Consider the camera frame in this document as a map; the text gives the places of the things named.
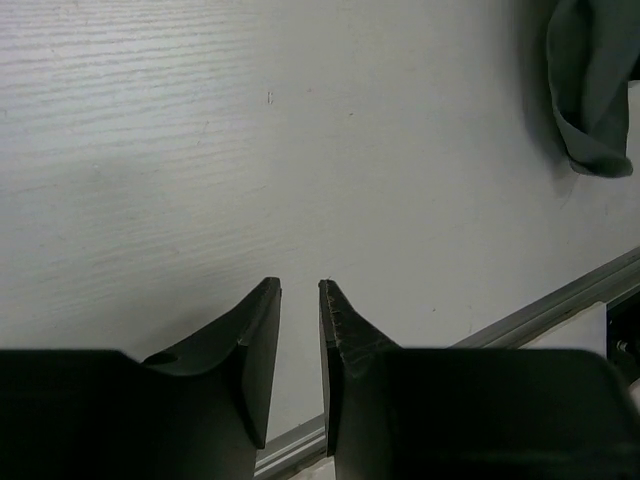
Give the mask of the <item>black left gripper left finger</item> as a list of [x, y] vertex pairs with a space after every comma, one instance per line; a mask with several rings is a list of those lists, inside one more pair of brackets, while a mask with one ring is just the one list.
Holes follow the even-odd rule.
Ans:
[[136, 361], [116, 350], [1, 354], [5, 479], [250, 479], [266, 444], [277, 278]]

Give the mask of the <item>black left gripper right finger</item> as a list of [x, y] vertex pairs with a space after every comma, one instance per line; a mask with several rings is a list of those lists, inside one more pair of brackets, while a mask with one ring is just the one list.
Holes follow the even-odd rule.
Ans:
[[319, 284], [339, 479], [635, 479], [639, 413], [584, 350], [404, 348]]

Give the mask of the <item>grey pleated skirt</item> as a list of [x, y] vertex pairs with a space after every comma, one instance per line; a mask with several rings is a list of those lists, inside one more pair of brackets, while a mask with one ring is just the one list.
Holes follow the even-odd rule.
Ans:
[[553, 116], [571, 168], [633, 173], [627, 156], [629, 84], [639, 79], [637, 1], [560, 1], [546, 28]]

